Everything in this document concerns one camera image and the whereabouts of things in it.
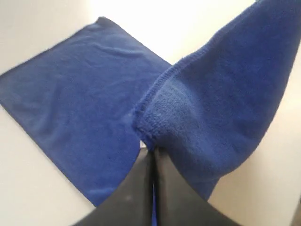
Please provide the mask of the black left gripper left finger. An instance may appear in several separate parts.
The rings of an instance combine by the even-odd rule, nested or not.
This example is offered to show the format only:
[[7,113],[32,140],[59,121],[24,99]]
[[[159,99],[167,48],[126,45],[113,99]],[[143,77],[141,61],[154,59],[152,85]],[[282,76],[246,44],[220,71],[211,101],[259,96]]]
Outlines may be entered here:
[[141,148],[130,172],[102,204],[76,226],[151,226],[153,156]]

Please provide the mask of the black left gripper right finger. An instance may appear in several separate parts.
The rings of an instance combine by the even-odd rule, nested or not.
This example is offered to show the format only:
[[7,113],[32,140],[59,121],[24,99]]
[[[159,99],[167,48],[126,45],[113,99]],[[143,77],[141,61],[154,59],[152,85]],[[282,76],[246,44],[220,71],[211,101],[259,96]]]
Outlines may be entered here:
[[158,226],[235,225],[235,221],[220,213],[193,190],[165,151],[157,148],[154,159]]

